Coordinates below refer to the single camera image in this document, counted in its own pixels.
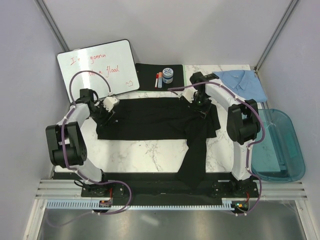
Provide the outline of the black long sleeve shirt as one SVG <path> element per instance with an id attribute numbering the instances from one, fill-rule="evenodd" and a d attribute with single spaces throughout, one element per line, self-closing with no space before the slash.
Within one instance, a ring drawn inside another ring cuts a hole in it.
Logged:
<path id="1" fill-rule="evenodd" d="M 173 97 L 122 99 L 108 121 L 96 127 L 99 140 L 186 140 L 188 150 L 176 178 L 196 189 L 206 175 L 207 139 L 221 128 L 211 104 L 206 116 Z"/>

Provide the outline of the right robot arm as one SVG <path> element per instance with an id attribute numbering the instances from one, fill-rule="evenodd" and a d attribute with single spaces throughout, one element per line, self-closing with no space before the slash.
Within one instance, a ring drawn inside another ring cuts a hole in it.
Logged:
<path id="1" fill-rule="evenodd" d="M 261 130 L 258 104 L 254 99 L 240 98 L 210 73 L 203 75 L 200 71 L 191 75 L 190 82 L 196 89 L 190 101 L 203 117 L 209 114 L 210 98 L 215 99 L 226 111 L 226 132 L 233 141 L 232 179 L 229 191 L 235 197 L 242 196 L 252 180 L 251 147 Z"/>

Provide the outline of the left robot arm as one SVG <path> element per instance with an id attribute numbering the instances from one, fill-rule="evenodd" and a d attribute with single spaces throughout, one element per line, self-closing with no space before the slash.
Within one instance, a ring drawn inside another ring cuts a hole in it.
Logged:
<path id="1" fill-rule="evenodd" d="M 66 116 L 45 129 L 51 163 L 77 174 L 81 180 L 74 183 L 82 187 L 83 195 L 104 197 L 112 193 L 112 187 L 104 171 L 89 160 L 81 126 L 89 118 L 98 127 L 104 126 L 119 103 L 114 95 L 99 99 L 96 91 L 83 88 L 79 91 L 79 98 L 71 103 Z"/>

